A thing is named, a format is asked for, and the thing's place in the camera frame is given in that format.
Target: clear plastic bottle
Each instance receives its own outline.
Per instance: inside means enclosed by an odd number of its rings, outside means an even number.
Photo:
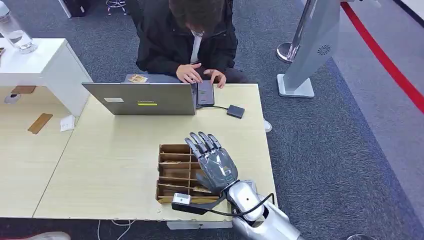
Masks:
[[[0,33],[22,54],[27,54],[37,49],[33,39],[23,30],[19,22],[12,16],[9,8],[1,0]]]

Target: wooden organizer box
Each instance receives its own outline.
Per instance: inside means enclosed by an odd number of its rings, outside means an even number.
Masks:
[[[161,204],[171,203],[174,193],[190,195],[192,203],[211,203],[219,198],[197,181],[196,174],[203,171],[187,144],[161,144],[157,170],[156,200]]]

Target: fan logo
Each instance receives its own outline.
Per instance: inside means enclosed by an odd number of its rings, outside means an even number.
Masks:
[[[318,51],[316,52],[320,56],[327,55],[331,51],[331,46],[329,45],[322,45],[318,48]]]

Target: dark hair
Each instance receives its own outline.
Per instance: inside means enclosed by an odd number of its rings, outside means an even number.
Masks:
[[[212,32],[221,21],[225,0],[169,0],[178,25],[189,24],[197,33]]]

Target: man's hand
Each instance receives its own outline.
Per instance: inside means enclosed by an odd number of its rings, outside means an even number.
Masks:
[[[201,63],[180,65],[176,69],[176,77],[183,83],[203,83],[202,78],[195,70],[197,68],[200,68],[201,65]]]
[[[222,89],[227,81],[227,77],[224,73],[216,70],[216,69],[208,69],[204,71],[204,75],[210,76],[210,83],[213,84],[215,80],[218,81],[218,88]]]

